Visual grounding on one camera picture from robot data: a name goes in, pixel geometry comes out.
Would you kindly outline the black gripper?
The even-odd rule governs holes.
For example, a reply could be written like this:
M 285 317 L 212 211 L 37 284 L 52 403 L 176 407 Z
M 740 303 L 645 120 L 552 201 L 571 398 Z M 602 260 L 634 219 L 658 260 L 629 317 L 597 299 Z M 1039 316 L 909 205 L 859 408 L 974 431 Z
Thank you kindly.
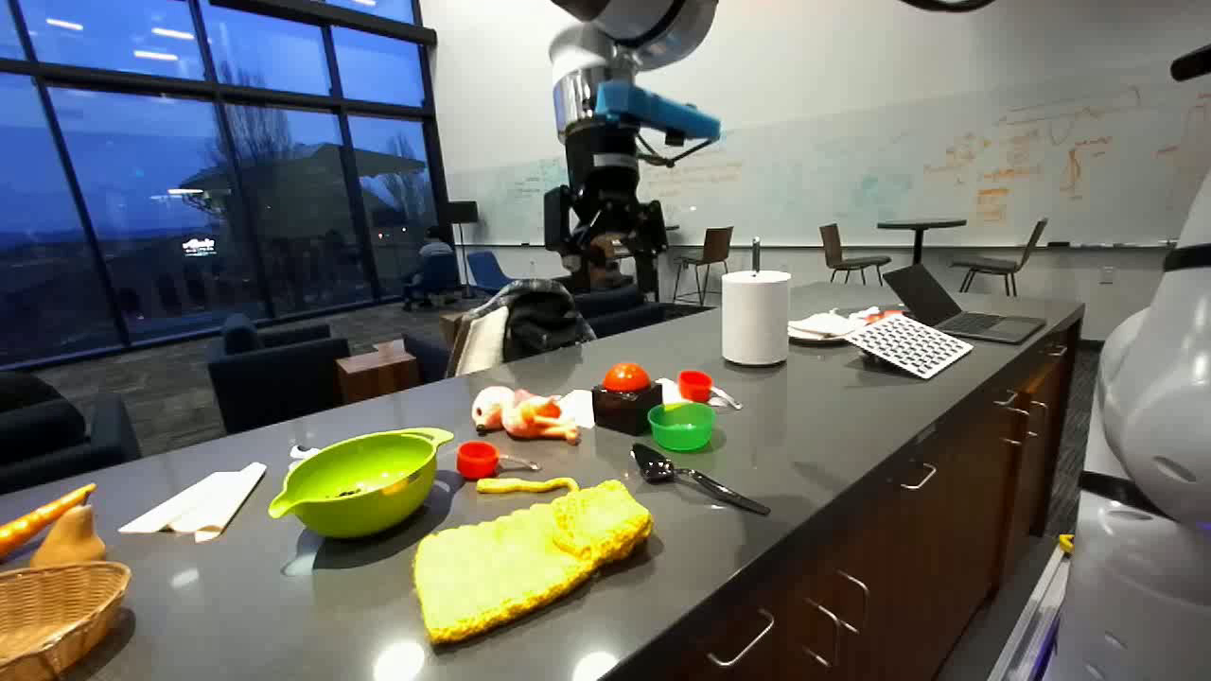
M 658 201 L 640 201 L 640 154 L 629 125 L 584 119 L 563 129 L 567 183 L 544 195 L 544 246 L 559 253 L 567 287 L 619 287 L 619 256 L 635 256 L 635 284 L 656 287 L 666 249 Z

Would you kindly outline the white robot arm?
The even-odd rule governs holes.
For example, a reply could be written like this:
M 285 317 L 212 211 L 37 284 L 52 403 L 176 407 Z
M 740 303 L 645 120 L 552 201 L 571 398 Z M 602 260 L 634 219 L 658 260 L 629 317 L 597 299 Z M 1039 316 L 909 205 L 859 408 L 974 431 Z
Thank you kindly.
M 544 246 L 574 292 L 622 279 L 619 253 L 635 256 L 635 287 L 658 292 L 666 222 L 640 201 L 640 168 L 679 168 L 721 142 L 723 125 L 635 82 L 640 74 L 690 57 L 713 31 L 721 0 L 552 0 L 571 16 L 548 43 L 552 119 L 567 175 L 544 195 Z

